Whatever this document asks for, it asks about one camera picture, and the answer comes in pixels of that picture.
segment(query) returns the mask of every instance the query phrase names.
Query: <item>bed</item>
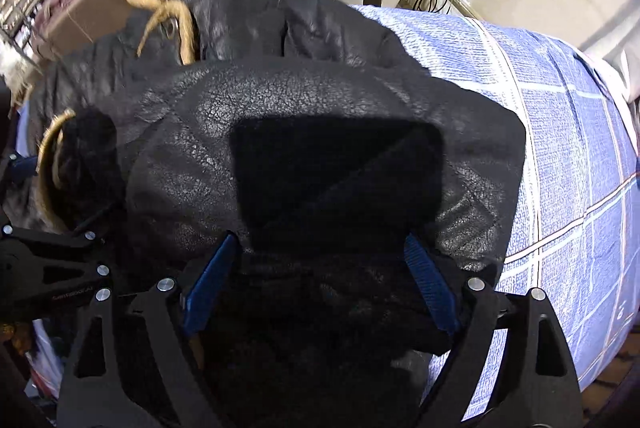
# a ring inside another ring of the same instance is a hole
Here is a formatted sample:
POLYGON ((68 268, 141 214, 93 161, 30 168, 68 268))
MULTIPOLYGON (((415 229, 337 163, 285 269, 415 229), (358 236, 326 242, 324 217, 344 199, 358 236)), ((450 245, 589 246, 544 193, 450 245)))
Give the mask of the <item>bed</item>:
MULTIPOLYGON (((612 360, 640 305, 640 162, 601 73, 568 44, 471 18, 359 7, 434 76, 514 111, 527 130, 518 208, 498 290, 545 289, 581 389, 612 360)), ((497 331, 467 416, 484 411, 497 331)), ((434 358, 428 386, 446 357, 434 358)))

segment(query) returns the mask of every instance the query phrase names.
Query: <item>silver bolt head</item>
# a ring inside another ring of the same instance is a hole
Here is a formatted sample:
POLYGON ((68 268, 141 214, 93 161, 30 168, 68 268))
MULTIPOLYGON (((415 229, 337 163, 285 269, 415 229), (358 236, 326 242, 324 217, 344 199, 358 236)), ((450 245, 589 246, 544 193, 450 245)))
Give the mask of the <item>silver bolt head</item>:
POLYGON ((98 290, 98 293, 95 294, 95 299, 98 302, 104 302, 111 296, 111 289, 107 289, 104 287, 103 289, 98 290))
POLYGON ((469 278, 469 280, 466 281, 466 284, 472 291, 482 291, 482 289, 484 289, 484 282, 478 277, 469 278))
POLYGON ((538 301, 542 302, 542 300, 544 300, 546 298, 546 293, 544 291, 542 291, 542 289, 540 289, 540 287, 534 287, 531 290, 531 297, 533 298, 533 300, 538 300, 538 301))
POLYGON ((158 291, 171 291, 175 286, 175 281, 173 278, 162 278, 161 281, 158 282, 158 291))

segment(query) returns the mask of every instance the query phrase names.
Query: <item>leather texture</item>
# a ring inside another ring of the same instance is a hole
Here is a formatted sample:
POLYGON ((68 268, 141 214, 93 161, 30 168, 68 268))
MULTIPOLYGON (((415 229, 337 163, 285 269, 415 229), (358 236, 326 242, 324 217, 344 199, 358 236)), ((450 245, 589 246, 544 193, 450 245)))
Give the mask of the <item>leather texture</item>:
MULTIPOLYGON (((118 202, 102 227, 120 234, 124 264, 138 261, 154 278, 207 253, 225 230, 238 234, 245 254, 216 311, 214 330, 227 325, 228 345, 213 356, 211 384, 245 424, 303 415, 275 398, 317 394, 291 378, 293 367, 333 382, 336 394, 379 379, 375 394, 391 387, 396 407, 417 405, 420 387, 400 399, 408 389, 390 378, 390 360, 410 349, 443 353, 450 337, 431 320, 404 242, 420 239, 458 299, 468 275, 494 284, 518 198, 523 125, 432 78, 394 33, 341 2, 184 1, 198 35, 193 65, 179 65, 170 20, 135 58, 149 17, 136 11, 34 89, 31 148, 55 115, 77 113, 56 152, 57 213, 73 229, 118 202), (354 384, 350 372, 364 363, 345 361, 365 344, 382 366, 365 364, 354 384), (257 370, 255 358, 270 363, 257 370), (242 394, 258 376, 273 381, 274 395, 249 413, 242 394)), ((370 401, 373 388, 358 394, 369 391, 370 401)))

